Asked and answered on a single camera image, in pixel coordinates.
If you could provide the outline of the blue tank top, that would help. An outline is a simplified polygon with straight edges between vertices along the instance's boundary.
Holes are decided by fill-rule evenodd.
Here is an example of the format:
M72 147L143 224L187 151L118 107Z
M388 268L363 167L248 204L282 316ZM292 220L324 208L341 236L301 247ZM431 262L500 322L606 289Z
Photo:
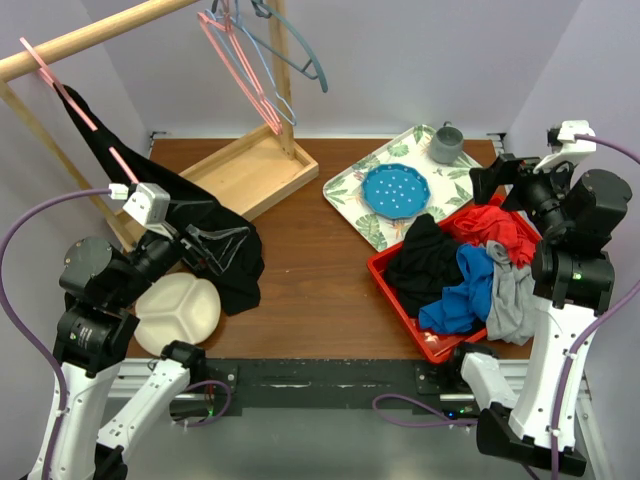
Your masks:
M494 262L483 248L463 244L456 252L463 280L444 287L440 300L419 310L421 329L437 334L462 334L473 329L476 320L485 323L492 305Z

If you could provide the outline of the pink wire hanger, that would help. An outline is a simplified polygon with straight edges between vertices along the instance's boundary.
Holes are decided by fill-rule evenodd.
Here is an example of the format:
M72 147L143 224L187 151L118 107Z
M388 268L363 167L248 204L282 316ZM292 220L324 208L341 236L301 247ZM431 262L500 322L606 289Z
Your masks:
M214 50L230 72L242 93L273 133L283 132L275 108L267 100L264 89L240 45L229 15L217 20L210 11L197 14L199 24Z

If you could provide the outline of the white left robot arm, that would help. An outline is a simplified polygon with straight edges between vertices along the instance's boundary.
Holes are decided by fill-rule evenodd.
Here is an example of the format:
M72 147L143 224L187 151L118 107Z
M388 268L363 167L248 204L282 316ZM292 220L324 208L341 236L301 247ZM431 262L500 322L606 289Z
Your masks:
M101 421L139 324L129 307L177 262L202 265L185 241L161 236L128 255L87 237L65 254L65 312L53 348L54 394L29 479L123 479L134 449L174 398L210 385L230 407L232 387L213 377L203 349L174 340L125 406Z

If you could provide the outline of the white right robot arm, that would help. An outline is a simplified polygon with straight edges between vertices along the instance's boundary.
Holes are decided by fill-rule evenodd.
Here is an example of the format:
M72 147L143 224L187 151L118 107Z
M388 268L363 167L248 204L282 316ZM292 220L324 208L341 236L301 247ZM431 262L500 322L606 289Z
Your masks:
M452 390L475 396L481 453L554 477L580 477L587 461L575 447L576 401L595 331L613 310L615 272L604 248L632 190L606 170L574 180L569 161L547 170L539 162L502 154L470 172L476 204L508 185L503 209L525 212L541 235L531 262L536 326L523 387L513 392L495 356L470 346L458 349L445 379Z

